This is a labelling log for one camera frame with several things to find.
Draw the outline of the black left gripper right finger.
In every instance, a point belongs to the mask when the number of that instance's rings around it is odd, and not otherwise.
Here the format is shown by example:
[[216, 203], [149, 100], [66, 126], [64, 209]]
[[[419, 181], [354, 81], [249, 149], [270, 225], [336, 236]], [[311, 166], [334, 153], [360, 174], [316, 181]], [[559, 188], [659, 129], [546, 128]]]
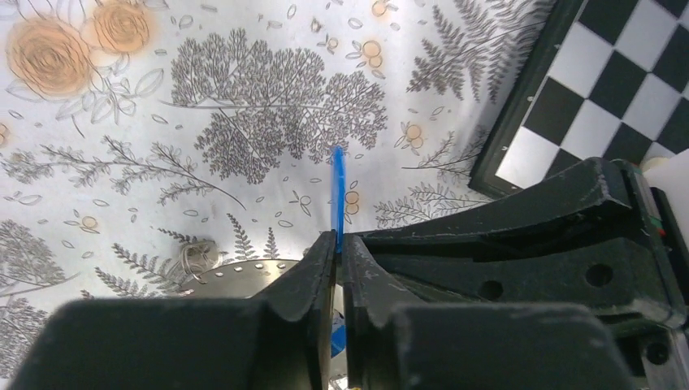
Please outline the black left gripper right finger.
[[588, 158], [486, 205], [349, 233], [356, 389], [685, 389], [688, 248], [667, 191]]

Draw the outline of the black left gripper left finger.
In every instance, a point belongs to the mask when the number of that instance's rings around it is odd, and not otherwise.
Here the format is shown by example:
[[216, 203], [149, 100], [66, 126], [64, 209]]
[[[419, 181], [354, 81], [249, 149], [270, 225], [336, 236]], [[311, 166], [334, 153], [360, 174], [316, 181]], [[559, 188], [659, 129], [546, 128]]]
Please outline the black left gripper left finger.
[[325, 389], [336, 234], [250, 298], [93, 299], [61, 306], [22, 389]]

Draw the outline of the blue key tag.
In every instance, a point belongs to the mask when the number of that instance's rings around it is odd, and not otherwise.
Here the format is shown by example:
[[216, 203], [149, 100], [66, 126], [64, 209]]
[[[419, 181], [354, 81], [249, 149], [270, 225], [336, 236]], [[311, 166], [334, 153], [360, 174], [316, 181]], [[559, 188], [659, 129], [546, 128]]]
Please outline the blue key tag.
[[331, 327], [331, 357], [335, 358], [346, 347], [344, 298], [342, 297], [342, 239], [345, 225], [345, 155], [340, 146], [331, 154], [331, 229], [336, 232], [336, 302]]

